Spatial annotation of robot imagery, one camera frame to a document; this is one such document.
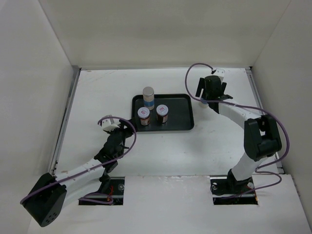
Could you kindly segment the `blue label bottle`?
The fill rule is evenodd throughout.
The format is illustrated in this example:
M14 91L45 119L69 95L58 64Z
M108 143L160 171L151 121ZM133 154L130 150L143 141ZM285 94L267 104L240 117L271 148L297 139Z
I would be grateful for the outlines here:
M145 87L142 91L144 107L148 108L150 111L155 107L155 97L154 90L152 87Z
M203 108L203 109L206 109L206 108L208 108L208 107L209 107L209 105L208 105L207 101L206 101L206 100L204 100L204 99L201 99L201 100L200 100L200 102L199 102L199 106L200 106L201 108Z

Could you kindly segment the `dark jar red label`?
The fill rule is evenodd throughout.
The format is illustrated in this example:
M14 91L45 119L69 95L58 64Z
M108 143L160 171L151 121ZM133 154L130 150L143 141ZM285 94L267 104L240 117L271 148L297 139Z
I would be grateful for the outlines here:
M168 113L169 113L169 108L166 105L164 104L158 105L156 108L157 121L161 124L167 122Z
M150 123L150 110L147 107L141 107L137 111L142 126L147 126Z

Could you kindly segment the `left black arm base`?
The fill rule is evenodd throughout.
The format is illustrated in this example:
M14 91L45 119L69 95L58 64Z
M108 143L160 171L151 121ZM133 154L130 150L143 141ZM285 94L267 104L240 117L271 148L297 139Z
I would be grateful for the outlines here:
M125 190L125 177L110 177L107 173L104 173L99 178L101 182L98 192L106 194L112 198L123 198Z

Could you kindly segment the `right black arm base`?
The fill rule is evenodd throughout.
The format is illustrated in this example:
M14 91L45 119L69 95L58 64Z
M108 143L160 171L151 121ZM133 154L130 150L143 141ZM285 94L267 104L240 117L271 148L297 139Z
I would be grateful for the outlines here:
M254 185L253 179L250 177L246 180L237 182L232 176L228 179L226 176L210 177L210 190L213 195L227 196L240 195L251 190L250 186Z

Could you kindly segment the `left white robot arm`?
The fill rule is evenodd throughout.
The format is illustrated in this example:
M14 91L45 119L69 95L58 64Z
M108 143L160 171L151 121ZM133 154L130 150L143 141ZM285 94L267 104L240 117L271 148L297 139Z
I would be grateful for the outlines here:
M137 137L134 118L125 120L105 116L98 125L108 134L100 151L85 164L63 173L43 174L20 204L39 224L50 225L59 216L62 208L75 200L91 202L90 195L105 194L109 190L109 173L117 161L129 153L132 147L125 146L129 137Z

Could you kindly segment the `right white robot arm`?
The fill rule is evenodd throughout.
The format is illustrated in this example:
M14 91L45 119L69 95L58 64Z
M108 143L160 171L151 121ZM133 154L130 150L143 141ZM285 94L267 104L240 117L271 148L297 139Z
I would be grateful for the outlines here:
M257 167L282 148L276 120L270 115L260 115L250 108L240 107L230 95L224 93L225 88L226 83L220 77L207 76L199 80L195 94L202 103L229 118L244 131L244 154L225 179L212 181L214 195L245 192Z

